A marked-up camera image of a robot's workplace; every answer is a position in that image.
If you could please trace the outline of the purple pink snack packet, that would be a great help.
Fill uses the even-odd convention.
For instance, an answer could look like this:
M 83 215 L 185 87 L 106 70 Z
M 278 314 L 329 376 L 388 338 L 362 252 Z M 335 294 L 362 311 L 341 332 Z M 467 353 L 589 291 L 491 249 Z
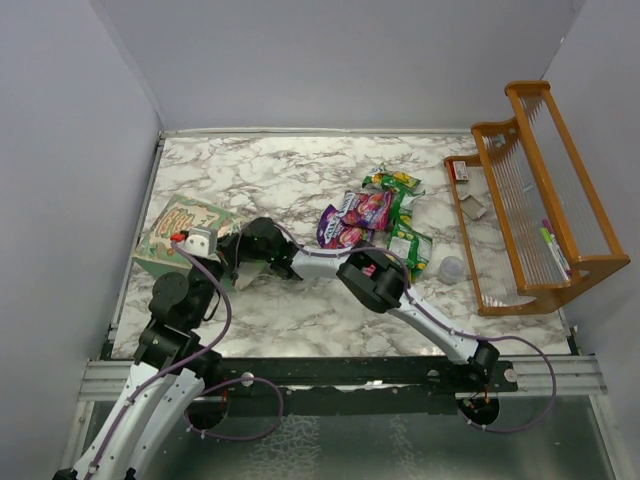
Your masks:
M 339 210 L 341 221 L 367 230 L 387 229 L 393 194 L 391 192 L 361 193 L 347 191 Z

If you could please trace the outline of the yellow green snack packet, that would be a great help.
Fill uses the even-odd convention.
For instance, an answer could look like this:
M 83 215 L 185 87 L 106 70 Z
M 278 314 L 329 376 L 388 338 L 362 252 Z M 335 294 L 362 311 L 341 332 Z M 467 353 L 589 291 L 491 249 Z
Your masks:
M 374 167 L 364 178 L 361 186 L 397 193 L 402 190 L 416 192 L 421 180 L 402 171 L 389 170 L 384 164 Z

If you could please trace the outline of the green printed paper bag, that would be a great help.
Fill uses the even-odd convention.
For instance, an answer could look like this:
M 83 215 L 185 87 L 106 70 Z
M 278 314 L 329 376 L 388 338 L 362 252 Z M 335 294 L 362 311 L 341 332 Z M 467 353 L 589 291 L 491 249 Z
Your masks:
M 174 194 L 139 241 L 133 259 L 154 279 L 168 272 L 187 275 L 190 262 L 170 245 L 171 236 L 191 227 L 215 229 L 220 237 L 237 233 L 248 219 L 211 203 Z

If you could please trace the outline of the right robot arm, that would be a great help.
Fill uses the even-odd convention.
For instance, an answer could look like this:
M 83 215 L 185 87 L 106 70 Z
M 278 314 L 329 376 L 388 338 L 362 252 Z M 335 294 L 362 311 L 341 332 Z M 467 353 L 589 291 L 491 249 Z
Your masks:
M 459 367 L 461 383 L 481 391 L 496 376 L 499 350 L 458 328 L 410 284 L 408 267 L 391 251 L 361 240 L 353 247 L 303 247 L 284 227 L 259 217 L 219 240 L 217 252 L 234 273 L 242 264 L 264 261 L 287 280 L 336 279 L 366 309 L 400 319 L 437 345 Z

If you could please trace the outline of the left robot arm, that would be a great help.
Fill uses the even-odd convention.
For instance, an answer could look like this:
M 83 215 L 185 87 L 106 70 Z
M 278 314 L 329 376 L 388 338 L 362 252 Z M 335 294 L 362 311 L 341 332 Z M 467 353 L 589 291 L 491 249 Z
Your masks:
M 217 258 L 190 257 L 189 273 L 156 279 L 150 322 L 139 337 L 128 376 L 99 433 L 57 479 L 141 479 L 177 418 L 200 394 L 220 385 L 221 356 L 195 330 L 211 300 L 227 300 Z

